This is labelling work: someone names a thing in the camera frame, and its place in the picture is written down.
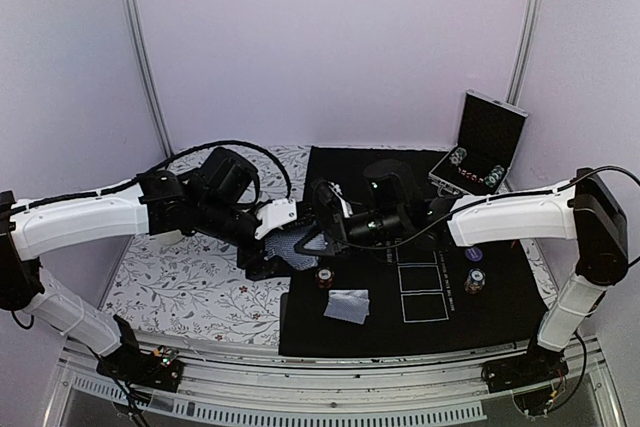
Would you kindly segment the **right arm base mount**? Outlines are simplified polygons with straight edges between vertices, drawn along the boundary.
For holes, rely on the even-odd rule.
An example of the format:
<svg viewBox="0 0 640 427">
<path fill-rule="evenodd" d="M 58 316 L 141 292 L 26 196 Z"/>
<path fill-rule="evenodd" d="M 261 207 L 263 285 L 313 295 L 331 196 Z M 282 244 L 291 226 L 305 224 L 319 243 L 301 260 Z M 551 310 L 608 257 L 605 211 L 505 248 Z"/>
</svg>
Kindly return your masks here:
<svg viewBox="0 0 640 427">
<path fill-rule="evenodd" d="M 564 352 L 531 344 L 523 354 L 485 362 L 481 378 L 490 393 L 527 387 L 512 400 L 516 409 L 529 417 L 546 415 L 555 404 L 569 368 Z"/>
</svg>

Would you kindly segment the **purple small blind button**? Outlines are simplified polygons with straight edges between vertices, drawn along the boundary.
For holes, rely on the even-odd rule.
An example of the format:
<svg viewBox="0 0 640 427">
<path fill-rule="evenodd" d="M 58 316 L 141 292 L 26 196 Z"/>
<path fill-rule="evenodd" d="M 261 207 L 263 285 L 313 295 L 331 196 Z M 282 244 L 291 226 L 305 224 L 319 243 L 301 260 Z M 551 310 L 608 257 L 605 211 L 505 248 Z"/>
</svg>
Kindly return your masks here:
<svg viewBox="0 0 640 427">
<path fill-rule="evenodd" d="M 477 247 L 466 248 L 464 253 L 465 257 L 471 262 L 481 262 L 483 259 L 483 252 Z"/>
</svg>

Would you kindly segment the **blue card deck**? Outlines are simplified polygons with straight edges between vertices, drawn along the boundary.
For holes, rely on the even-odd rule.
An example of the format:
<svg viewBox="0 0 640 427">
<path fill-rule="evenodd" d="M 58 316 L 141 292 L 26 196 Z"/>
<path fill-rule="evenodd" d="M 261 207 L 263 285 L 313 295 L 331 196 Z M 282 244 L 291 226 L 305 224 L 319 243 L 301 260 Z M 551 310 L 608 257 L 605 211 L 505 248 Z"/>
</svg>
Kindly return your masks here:
<svg viewBox="0 0 640 427">
<path fill-rule="evenodd" d="M 287 264 L 297 271 L 304 271 L 318 266 L 319 257 L 300 254 L 295 251 L 295 245 L 312 231 L 312 227 L 301 227 L 289 231 L 276 231 L 265 238 L 267 258 L 281 257 Z"/>
</svg>

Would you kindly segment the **blue white chip stack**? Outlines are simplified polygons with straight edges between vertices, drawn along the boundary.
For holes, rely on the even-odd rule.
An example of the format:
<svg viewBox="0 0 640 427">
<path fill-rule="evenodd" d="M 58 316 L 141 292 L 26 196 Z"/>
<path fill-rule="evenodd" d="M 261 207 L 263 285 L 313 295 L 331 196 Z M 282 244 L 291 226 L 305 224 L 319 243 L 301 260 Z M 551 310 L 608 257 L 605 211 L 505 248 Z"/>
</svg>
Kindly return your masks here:
<svg viewBox="0 0 640 427">
<path fill-rule="evenodd" d="M 475 295 L 482 291 L 486 282 L 486 274 L 481 269 L 471 269 L 464 282 L 464 289 L 468 294 Z"/>
</svg>

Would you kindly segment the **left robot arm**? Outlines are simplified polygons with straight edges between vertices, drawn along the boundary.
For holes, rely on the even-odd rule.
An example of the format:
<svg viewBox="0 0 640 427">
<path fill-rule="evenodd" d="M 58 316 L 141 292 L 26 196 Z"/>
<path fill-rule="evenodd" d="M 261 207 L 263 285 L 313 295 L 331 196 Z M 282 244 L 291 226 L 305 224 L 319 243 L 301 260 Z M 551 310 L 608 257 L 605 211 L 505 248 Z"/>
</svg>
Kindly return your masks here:
<svg viewBox="0 0 640 427">
<path fill-rule="evenodd" d="M 148 373 L 127 321 L 108 316 L 60 284 L 40 262 L 60 248 L 120 236 L 201 233 L 251 248 L 297 219 L 291 197 L 266 202 L 242 197 L 261 191 L 258 169 L 234 152 L 234 141 L 207 145 L 197 168 L 170 171 L 167 159 L 130 180 L 97 190 L 38 200 L 1 195 L 1 308 L 46 321 L 109 359 L 128 381 Z"/>
</svg>

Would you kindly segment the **red black chip stack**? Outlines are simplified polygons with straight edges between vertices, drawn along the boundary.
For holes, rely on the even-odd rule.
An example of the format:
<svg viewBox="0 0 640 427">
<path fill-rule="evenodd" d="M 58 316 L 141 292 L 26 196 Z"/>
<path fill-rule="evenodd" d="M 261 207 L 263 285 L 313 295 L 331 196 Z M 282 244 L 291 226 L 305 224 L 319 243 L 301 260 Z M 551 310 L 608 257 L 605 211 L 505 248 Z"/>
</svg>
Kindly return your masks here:
<svg viewBox="0 0 640 427">
<path fill-rule="evenodd" d="M 334 282 L 334 272 L 329 268 L 319 268 L 315 273 L 315 283 L 320 289 L 329 289 Z"/>
</svg>

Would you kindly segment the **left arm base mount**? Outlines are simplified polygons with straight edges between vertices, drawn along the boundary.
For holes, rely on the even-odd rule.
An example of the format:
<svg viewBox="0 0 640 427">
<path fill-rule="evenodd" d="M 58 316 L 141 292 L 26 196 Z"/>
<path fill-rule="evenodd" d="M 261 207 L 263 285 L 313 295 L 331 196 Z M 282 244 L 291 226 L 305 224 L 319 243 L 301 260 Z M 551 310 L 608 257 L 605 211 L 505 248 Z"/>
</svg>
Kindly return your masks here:
<svg viewBox="0 0 640 427">
<path fill-rule="evenodd" d="M 179 351 L 161 345 L 144 353 L 129 323 L 113 316 L 120 333 L 120 346 L 111 354 L 98 356 L 96 372 L 124 383 L 176 393 L 184 371 Z"/>
</svg>

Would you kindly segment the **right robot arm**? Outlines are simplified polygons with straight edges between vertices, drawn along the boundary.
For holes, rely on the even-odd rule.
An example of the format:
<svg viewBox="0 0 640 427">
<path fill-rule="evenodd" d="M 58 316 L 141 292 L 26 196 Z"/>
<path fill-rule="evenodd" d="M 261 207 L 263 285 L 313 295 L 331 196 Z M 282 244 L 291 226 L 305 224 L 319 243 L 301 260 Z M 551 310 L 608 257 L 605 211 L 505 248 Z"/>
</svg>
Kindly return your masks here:
<svg viewBox="0 0 640 427">
<path fill-rule="evenodd" d="M 340 190 L 319 180 L 311 194 L 313 228 L 294 249 L 303 255 L 339 256 L 355 249 L 379 250 L 394 239 L 410 245 L 423 236 L 447 235 L 460 248 L 507 240 L 532 240 L 543 252 L 565 243 L 551 257 L 570 266 L 554 303 L 543 315 L 533 347 L 517 362 L 517 374 L 537 383 L 552 371 L 583 321 L 639 261 L 629 255 L 628 219 L 605 182 L 618 174 L 638 183 L 637 174 L 616 165 L 580 168 L 546 187 L 486 195 L 462 194 L 431 200 L 400 200 L 384 181 L 373 180 L 377 206 L 355 213 Z"/>
</svg>

